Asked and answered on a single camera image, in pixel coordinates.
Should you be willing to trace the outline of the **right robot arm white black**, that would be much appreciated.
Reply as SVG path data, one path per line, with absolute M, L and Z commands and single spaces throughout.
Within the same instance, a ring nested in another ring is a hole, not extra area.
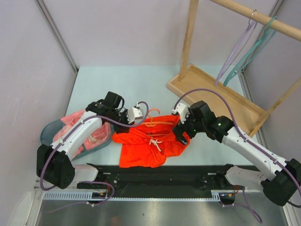
M 215 116 L 208 104 L 198 101 L 191 106 L 178 103 L 172 114 L 180 120 L 173 128 L 176 140 L 188 144 L 185 134 L 194 138 L 197 133 L 232 148 L 249 160 L 257 170 L 243 169 L 226 164 L 217 172 L 217 184 L 222 189 L 231 185 L 261 191 L 274 204 L 285 206 L 301 188 L 301 164 L 296 159 L 286 160 L 245 134 L 234 120 Z

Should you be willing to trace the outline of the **orange plastic hanger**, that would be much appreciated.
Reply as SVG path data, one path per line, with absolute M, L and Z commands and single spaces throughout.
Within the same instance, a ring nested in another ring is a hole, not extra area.
M 164 125 L 172 125 L 174 126 L 174 123 L 172 122 L 168 122 L 168 121 L 154 121 L 153 120 L 153 117 L 151 117 L 150 115 L 150 112 L 152 111 L 156 111 L 158 114 L 160 114 L 160 110 L 157 109 L 157 108 L 151 108 L 149 111 L 148 111 L 148 118 L 150 118 L 150 121 L 149 122 L 143 122 L 142 125 L 145 125 L 146 127 L 155 127 L 157 126 L 158 124 L 164 124 Z

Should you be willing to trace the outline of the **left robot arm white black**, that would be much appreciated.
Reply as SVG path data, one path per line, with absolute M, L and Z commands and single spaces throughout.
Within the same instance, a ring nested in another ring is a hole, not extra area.
M 135 121 L 135 108 L 120 110 L 123 98 L 108 92 L 105 99 L 90 103 L 80 119 L 51 145 L 42 144 L 37 150 L 37 176 L 61 189 L 73 182 L 88 182 L 93 188 L 103 185 L 99 169 L 89 164 L 73 165 L 72 160 L 84 141 L 104 123 L 116 132 L 128 132 Z

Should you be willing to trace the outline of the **orange shorts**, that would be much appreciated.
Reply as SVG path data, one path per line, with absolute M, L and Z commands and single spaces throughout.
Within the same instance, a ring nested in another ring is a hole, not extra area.
M 168 121 L 174 126 L 180 121 L 179 116 L 163 115 L 153 118 L 154 121 Z M 130 128 L 128 133 L 114 133 L 112 140 L 122 144 L 119 166 L 151 167 L 163 165 L 168 157 L 181 155 L 188 145 L 176 141 L 172 125 L 158 124 L 155 127 L 139 125 Z

